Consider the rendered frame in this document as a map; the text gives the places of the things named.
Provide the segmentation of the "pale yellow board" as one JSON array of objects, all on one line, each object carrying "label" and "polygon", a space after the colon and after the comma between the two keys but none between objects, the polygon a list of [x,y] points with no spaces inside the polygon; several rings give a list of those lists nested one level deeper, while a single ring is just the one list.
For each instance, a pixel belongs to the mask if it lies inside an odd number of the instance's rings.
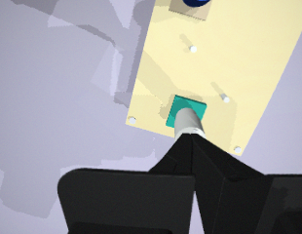
[{"label": "pale yellow board", "polygon": [[242,156],[302,31],[302,0],[156,0],[126,124]]}]

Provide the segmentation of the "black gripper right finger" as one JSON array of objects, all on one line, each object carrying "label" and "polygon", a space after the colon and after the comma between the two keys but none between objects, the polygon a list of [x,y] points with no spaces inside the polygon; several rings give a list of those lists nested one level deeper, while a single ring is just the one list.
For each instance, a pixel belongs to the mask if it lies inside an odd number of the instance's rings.
[{"label": "black gripper right finger", "polygon": [[270,234],[278,215],[302,212],[302,174],[266,174],[200,136],[192,173],[205,234]]}]

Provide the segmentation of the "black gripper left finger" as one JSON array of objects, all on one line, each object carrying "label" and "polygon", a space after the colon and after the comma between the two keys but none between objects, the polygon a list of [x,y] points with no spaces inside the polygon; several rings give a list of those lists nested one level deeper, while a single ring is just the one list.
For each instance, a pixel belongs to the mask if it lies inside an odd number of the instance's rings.
[{"label": "black gripper left finger", "polygon": [[58,180],[68,231],[73,222],[189,234],[196,176],[193,139],[183,133],[148,171],[76,168]]}]

